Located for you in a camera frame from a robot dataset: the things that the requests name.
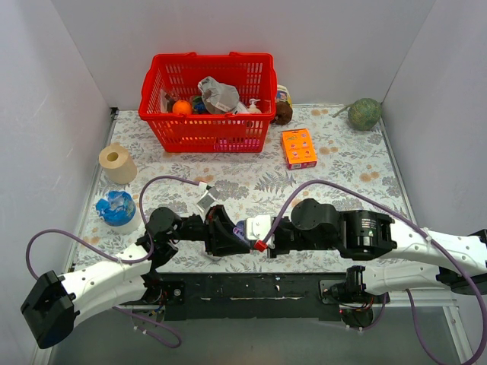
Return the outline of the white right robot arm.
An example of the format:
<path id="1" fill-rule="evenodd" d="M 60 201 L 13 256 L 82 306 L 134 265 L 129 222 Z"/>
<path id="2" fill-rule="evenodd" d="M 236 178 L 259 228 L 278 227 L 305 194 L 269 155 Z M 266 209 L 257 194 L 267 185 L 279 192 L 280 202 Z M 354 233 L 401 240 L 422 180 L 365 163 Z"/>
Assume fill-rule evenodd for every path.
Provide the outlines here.
<path id="1" fill-rule="evenodd" d="M 356 263 L 345 280 L 326 289 L 334 300 L 361 302 L 368 296 L 413 288 L 448 288 L 456 294 L 486 293 L 486 232 L 453 236 L 414 230 L 374 211 L 337 211 L 312 198 L 298 203 L 290 217 L 259 215 L 239 228 L 224 206 L 205 217 L 207 253 L 214 256 L 267 252 L 336 250 Z"/>

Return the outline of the lavender earbud charging case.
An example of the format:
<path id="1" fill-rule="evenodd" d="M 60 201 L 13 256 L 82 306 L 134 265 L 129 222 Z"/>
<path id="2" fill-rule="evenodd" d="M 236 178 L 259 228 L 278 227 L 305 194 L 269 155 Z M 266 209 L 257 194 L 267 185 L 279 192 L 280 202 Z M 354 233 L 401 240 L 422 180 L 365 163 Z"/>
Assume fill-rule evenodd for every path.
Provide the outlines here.
<path id="1" fill-rule="evenodd" d="M 233 228 L 233 234 L 243 242 L 243 244 L 247 247 L 251 247 L 250 241 L 247 239 L 246 236 L 246 224 L 245 221 L 238 221 Z"/>

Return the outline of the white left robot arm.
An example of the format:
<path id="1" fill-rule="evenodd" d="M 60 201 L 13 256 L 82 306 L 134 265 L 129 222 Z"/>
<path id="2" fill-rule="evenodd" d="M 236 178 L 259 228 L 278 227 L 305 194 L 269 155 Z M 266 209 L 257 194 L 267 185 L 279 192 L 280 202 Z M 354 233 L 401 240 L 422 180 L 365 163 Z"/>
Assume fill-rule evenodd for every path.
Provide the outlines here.
<path id="1" fill-rule="evenodd" d="M 138 300 L 156 303 L 162 286 L 155 271 L 177 254 L 177 242 L 202 241 L 206 252 L 217 257 L 244 254 L 256 241 L 251 227 L 249 222 L 233 223 L 222 205 L 211 207 L 205 217 L 180 217 L 167 207 L 158 208 L 145 235 L 114 260 L 63 275 L 48 271 L 39 276 L 21 313 L 38 347 L 51 348 L 75 326 L 113 306 Z"/>

